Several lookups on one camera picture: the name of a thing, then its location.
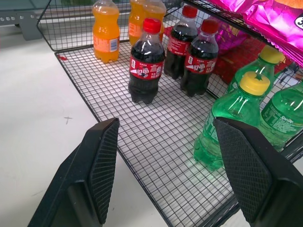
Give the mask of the orange soda bottle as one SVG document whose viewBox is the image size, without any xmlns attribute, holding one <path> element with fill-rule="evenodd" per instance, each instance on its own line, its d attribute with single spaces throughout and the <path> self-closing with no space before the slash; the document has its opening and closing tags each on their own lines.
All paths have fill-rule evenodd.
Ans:
<svg viewBox="0 0 303 227">
<path fill-rule="evenodd" d="M 95 57 L 103 63 L 117 61 L 120 41 L 117 5 L 112 0 L 98 0 L 92 13 L 95 19 L 92 28 Z"/>
<path fill-rule="evenodd" d="M 166 14 L 166 6 L 162 0 L 145 0 L 143 5 L 144 18 L 155 18 L 161 22 L 161 29 L 159 33 L 160 41 L 162 42 L 164 33 L 163 19 Z"/>
<path fill-rule="evenodd" d="M 133 46 L 142 35 L 143 21 L 145 19 L 146 0 L 130 0 L 131 11 L 128 19 L 128 36 Z"/>
</svg>

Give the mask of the green Sprite bottle yellow cap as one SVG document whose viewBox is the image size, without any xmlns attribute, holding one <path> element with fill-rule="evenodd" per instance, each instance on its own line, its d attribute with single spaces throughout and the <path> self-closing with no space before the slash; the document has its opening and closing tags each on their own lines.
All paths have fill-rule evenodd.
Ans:
<svg viewBox="0 0 303 227">
<path fill-rule="evenodd" d="M 218 98 L 204 123 L 201 134 L 194 143 L 193 158 L 209 171 L 223 167 L 223 160 L 215 126 L 215 117 L 225 117 L 258 127 L 260 102 L 270 86 L 270 80 L 253 71 L 246 72 L 238 88 Z"/>
<path fill-rule="evenodd" d="M 269 45 L 265 45 L 262 51 L 258 54 L 258 58 L 256 60 L 236 71 L 235 76 L 225 91 L 225 94 L 232 92 L 238 87 L 238 83 L 246 72 L 253 71 L 267 77 L 270 80 L 270 85 L 260 100 L 260 102 L 262 102 L 273 87 L 275 66 L 284 61 L 285 56 L 281 52 Z"/>
<path fill-rule="evenodd" d="M 303 80 L 272 96 L 261 111 L 258 129 L 278 152 L 303 130 Z"/>
</svg>

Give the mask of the pink snack bag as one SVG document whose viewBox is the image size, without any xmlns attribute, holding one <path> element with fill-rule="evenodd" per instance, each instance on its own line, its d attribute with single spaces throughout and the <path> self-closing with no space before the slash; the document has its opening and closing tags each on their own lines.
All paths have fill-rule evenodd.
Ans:
<svg viewBox="0 0 303 227">
<path fill-rule="evenodd" d="M 229 12 L 243 13 L 253 4 L 267 0 L 208 0 L 210 3 L 227 10 Z"/>
<path fill-rule="evenodd" d="M 303 0 L 253 0 L 243 17 L 303 68 Z"/>
</svg>

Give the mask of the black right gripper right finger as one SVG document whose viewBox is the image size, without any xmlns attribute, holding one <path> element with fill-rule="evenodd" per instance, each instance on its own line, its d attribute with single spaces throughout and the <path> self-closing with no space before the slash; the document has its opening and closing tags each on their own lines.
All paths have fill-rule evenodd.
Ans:
<svg viewBox="0 0 303 227">
<path fill-rule="evenodd" d="M 303 227 L 303 175 L 262 133 L 216 117 L 224 168 L 251 227 Z"/>
</svg>

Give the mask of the red snack package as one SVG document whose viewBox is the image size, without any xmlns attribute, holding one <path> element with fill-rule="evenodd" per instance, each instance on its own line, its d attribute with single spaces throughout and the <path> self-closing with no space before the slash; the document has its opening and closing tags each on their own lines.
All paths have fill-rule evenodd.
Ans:
<svg viewBox="0 0 303 227">
<path fill-rule="evenodd" d="M 265 45 L 258 39 L 246 38 L 240 45 L 219 54 L 213 73 L 228 85 L 240 68 L 258 58 Z"/>
</svg>

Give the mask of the cola bottle red cap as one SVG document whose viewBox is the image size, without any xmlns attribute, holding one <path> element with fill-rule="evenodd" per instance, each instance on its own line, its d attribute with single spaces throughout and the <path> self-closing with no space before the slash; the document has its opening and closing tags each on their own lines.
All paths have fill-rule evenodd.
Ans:
<svg viewBox="0 0 303 227">
<path fill-rule="evenodd" d="M 189 97 L 202 95 L 207 90 L 219 52 L 215 39 L 218 26 L 214 19 L 203 20 L 200 33 L 187 50 L 180 89 Z"/>
<path fill-rule="evenodd" d="M 128 91 L 134 103 L 148 105 L 158 93 L 165 60 L 160 29 L 160 20 L 145 18 L 142 35 L 131 48 Z"/>
<path fill-rule="evenodd" d="M 164 73 L 174 80 L 184 75 L 187 50 L 191 42 L 197 37 L 196 15 L 196 8 L 185 5 L 182 9 L 180 21 L 170 31 L 164 62 Z"/>
</svg>

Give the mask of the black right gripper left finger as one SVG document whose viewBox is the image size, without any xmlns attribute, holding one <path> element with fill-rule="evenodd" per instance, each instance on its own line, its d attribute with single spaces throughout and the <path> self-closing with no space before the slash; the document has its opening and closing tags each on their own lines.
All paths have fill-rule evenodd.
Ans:
<svg viewBox="0 0 303 227">
<path fill-rule="evenodd" d="M 103 227 L 115 177 L 119 119 L 95 124 L 61 163 L 27 227 Z"/>
</svg>

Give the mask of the magenta foil snack bag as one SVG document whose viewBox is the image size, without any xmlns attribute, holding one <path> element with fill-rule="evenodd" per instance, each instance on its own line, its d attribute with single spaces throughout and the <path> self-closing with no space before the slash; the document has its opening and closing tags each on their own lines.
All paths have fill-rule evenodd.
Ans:
<svg viewBox="0 0 303 227">
<path fill-rule="evenodd" d="M 224 22 L 219 22 L 219 28 L 215 35 L 215 40 L 219 48 L 218 55 L 227 53 L 242 44 L 249 37 L 247 33 Z"/>
</svg>

